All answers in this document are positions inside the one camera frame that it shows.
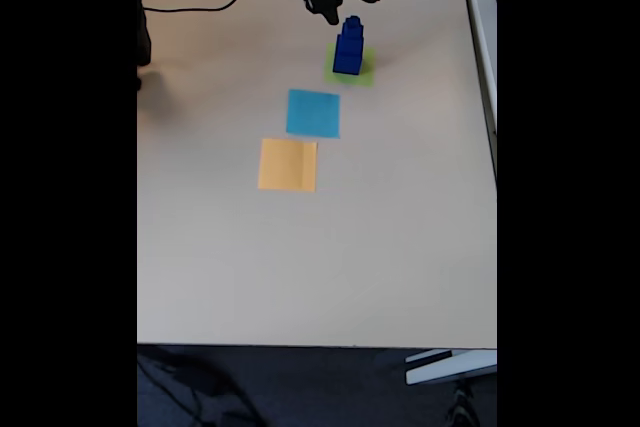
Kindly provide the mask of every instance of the stacked blue blocks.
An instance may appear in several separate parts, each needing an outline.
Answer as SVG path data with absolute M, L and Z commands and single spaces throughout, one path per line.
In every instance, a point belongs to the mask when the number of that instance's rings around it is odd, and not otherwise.
M 338 34 L 333 71 L 339 74 L 359 75 L 363 51 L 364 33 L 360 17 L 352 15 L 342 24 L 342 34 Z

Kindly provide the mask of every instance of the orange sticky note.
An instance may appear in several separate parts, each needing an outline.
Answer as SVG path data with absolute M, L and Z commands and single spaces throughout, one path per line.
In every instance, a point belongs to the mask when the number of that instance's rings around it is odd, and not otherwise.
M 317 142 L 262 139 L 258 188 L 316 191 Z

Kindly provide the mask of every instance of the sticky note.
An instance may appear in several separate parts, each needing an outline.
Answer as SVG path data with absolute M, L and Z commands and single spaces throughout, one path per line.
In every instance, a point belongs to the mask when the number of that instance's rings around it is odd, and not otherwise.
M 316 191 L 317 142 L 262 139 L 258 188 Z
M 340 137 L 340 96 L 290 90 L 287 133 L 310 137 Z
M 360 75 L 336 74 L 333 71 L 333 59 L 336 53 L 336 44 L 327 45 L 327 56 L 324 63 L 324 80 L 330 84 L 362 85 L 371 87 L 373 85 L 373 73 L 376 60 L 376 49 L 365 45 L 362 53 L 362 67 Z

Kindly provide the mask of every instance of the dark floor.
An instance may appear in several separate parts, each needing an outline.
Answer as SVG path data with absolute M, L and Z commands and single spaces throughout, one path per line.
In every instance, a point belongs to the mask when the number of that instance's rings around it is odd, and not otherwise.
M 286 347 L 172 347 L 195 354 L 233 376 L 269 427 L 444 427 L 452 382 L 407 386 L 404 358 L 416 350 Z M 145 362 L 186 405 L 189 390 Z M 496 426 L 496 375 L 470 380 L 482 427 Z M 242 412 L 233 397 L 201 396 L 203 418 Z M 138 369 L 138 425 L 189 427 L 192 419 L 150 384 Z

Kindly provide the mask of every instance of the blue square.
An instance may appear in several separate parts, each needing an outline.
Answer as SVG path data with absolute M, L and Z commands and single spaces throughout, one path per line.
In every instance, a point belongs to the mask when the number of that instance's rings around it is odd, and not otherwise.
M 340 96 L 290 90 L 287 133 L 340 138 Z

